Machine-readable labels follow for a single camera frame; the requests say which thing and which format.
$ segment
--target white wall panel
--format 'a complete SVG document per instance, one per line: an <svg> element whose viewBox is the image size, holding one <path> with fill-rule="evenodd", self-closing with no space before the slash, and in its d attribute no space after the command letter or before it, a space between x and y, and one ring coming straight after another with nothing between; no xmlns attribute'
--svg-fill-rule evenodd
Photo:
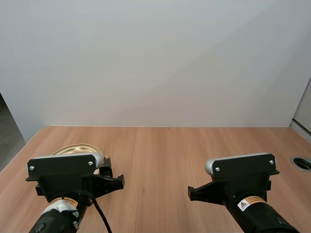
<svg viewBox="0 0 311 233"><path fill-rule="evenodd" d="M0 2L0 92L48 125L290 124L311 76L308 0Z"/></svg>

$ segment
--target black cable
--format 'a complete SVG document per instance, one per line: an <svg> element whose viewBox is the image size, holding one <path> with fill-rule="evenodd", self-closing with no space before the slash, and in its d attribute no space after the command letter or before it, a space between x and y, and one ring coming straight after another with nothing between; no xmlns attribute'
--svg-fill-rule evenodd
<svg viewBox="0 0 311 233"><path fill-rule="evenodd" d="M98 213L99 213L100 216L102 217L102 219L103 219L103 221L104 221L104 224L105 224L105 226L106 226L106 228L107 228L108 233L112 233L112 231L111 231L111 229L110 229L110 226L109 226L109 223L108 223L108 221L107 221L107 219L106 219L104 213L102 212L101 208L99 207L99 205L98 205L96 199L95 199L95 198L92 198L92 201L93 201L94 206L95 206L95 208L97 209Z"/></svg>
<svg viewBox="0 0 311 233"><path fill-rule="evenodd" d="M83 194L83 195L85 195L85 196L91 198L91 199L92 199L92 202L94 203L94 206L95 206L96 210L98 211L99 215L102 217L102 220L104 221L104 224L105 224L105 226L106 226L106 228L107 228L108 233L112 233L112 231L111 231L111 229L110 229L110 226L109 226L109 223L108 223L108 221L107 221L107 219L106 219L104 213L102 212L101 208L99 207L99 205L98 205L98 203L97 203L95 197L93 197L93 195L92 195L90 192L88 192L88 191L86 191L86 190L83 190L83 189L80 189L80 188L72 188L72 189L68 189L68 190L66 190L66 191L64 192L64 194L63 194L63 196L62 196L62 199L64 199L64 198L65 198L65 195L68 194L68 193L70 193L70 192L72 192L72 193Z"/></svg>

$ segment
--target gold cylindrical object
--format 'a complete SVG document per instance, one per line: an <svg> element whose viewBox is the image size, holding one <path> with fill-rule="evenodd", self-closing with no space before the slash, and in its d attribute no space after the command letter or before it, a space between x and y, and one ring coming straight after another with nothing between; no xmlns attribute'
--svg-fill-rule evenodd
<svg viewBox="0 0 311 233"><path fill-rule="evenodd" d="M89 145L89 144L75 144L75 145L71 145L71 146L67 146L64 147L62 149L59 149L58 151L54 152L52 155L68 155L68 154L77 154L77 153L92 153L92 152L97 152L99 154L102 155L102 157L105 158L107 156L104 157L103 153L101 152L100 149L98 149L95 146ZM94 171L94 174L99 174L99 169L96 169Z"/></svg>

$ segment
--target wood grain surface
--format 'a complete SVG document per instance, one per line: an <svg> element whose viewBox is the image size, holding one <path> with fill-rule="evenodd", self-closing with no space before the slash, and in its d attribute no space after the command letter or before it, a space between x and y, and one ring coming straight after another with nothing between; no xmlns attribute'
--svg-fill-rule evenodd
<svg viewBox="0 0 311 233"><path fill-rule="evenodd" d="M290 128L48 127L40 130L0 173L0 232L28 232L48 206L35 182L26 182L27 162L71 144L87 143L110 155L114 176L125 187L98 203L114 233L241 232L225 207L190 201L188 186L211 181L206 160L258 152L277 159L268 203L301 232L311 229L311 172L292 156L311 157L311 145ZM94 206L79 233L106 232Z"/></svg>

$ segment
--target orange warning sticker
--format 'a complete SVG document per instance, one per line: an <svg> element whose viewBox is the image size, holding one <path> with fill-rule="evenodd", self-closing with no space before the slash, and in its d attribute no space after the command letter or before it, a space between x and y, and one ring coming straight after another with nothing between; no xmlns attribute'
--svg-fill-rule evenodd
<svg viewBox="0 0 311 233"><path fill-rule="evenodd" d="M245 198L245 200L247 200L247 202L251 205L251 204L255 204L258 202L265 202L264 199L257 197L257 196L250 196Z"/></svg>
<svg viewBox="0 0 311 233"><path fill-rule="evenodd" d="M258 203L258 202L265 202L264 199L257 197L257 196L250 196L246 197L243 200L241 200L238 204L238 207L244 211L247 209L248 206Z"/></svg>
<svg viewBox="0 0 311 233"><path fill-rule="evenodd" d="M55 198L54 200L51 201L51 204L57 202L58 200L61 200L61 198ZM64 201L73 205L75 208L77 208L78 202L74 199L71 198L64 198Z"/></svg>

